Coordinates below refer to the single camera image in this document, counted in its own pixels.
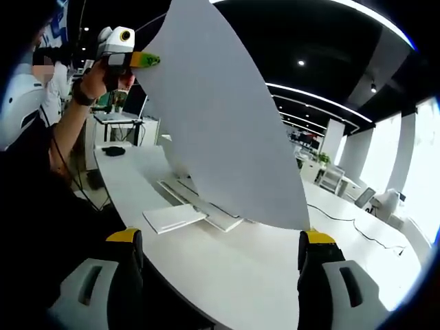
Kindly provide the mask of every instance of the white wall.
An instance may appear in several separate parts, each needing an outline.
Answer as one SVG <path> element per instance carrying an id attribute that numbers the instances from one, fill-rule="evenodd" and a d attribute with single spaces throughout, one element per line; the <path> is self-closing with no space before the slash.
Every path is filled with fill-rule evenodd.
<path id="1" fill-rule="evenodd" d="M 339 162 L 339 166 L 345 170 L 345 175 L 361 186 L 364 186 L 364 183 L 360 181 L 359 176 L 364 168 L 372 136 L 373 129 L 349 136 Z"/>
<path id="2" fill-rule="evenodd" d="M 401 119 L 400 139 L 397 148 L 394 168 L 386 189 L 394 188 L 402 191 L 405 186 L 406 177 L 410 169 L 411 159 L 413 157 L 415 142 L 415 119 L 416 114 L 406 115 Z"/>
<path id="3" fill-rule="evenodd" d="M 320 152 L 326 153 L 332 162 L 336 158 L 338 148 L 344 135 L 345 125 L 330 119 L 324 136 L 324 142 L 321 145 Z"/>

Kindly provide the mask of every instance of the office room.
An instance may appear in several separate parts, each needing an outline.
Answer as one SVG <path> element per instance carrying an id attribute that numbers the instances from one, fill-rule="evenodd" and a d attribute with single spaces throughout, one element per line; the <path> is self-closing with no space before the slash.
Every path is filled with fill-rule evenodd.
<path id="1" fill-rule="evenodd" d="M 432 5 L 43 2 L 2 64 L 5 324 L 434 324 Z"/>

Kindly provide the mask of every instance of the laptop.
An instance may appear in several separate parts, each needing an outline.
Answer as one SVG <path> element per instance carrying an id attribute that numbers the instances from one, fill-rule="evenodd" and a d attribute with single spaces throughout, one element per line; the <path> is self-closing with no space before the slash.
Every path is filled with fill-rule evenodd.
<path id="1" fill-rule="evenodd" d="M 95 118 L 101 124 L 124 124 L 141 120 L 142 110 L 148 96 L 140 85 L 134 85 L 125 100 L 121 113 L 96 113 Z"/>

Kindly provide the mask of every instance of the potted plant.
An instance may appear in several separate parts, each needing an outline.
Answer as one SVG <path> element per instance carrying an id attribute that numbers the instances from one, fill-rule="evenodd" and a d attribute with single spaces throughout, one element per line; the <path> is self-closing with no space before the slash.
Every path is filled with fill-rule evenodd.
<path id="1" fill-rule="evenodd" d="M 326 153 L 320 153 L 318 155 L 318 160 L 322 165 L 325 165 L 325 166 L 327 166 L 328 164 L 331 163 L 330 157 Z"/>

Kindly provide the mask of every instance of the wristwatch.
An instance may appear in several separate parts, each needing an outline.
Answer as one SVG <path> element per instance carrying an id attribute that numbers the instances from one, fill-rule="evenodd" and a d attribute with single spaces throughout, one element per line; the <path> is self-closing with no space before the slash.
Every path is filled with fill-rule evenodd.
<path id="1" fill-rule="evenodd" d="M 81 90 L 81 82 L 75 84 L 72 96 L 79 105 L 90 106 L 95 102 L 94 98 L 88 98 Z"/>

